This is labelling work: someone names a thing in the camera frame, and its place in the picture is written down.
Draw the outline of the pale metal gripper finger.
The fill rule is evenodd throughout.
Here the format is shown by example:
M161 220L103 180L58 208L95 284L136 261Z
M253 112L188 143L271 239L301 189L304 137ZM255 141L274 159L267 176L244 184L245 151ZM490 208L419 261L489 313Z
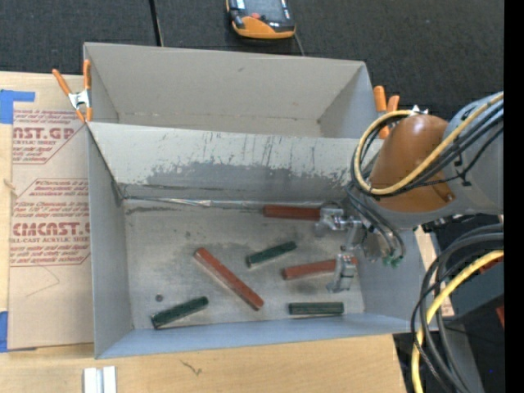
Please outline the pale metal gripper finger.
M323 237L330 231L345 231L348 228L346 212L343 208L322 207L319 211L319 219L314 224L314 235Z
M338 254L333 279L327 284L327 290L331 293L349 291L355 278L355 272L355 257L348 254Z

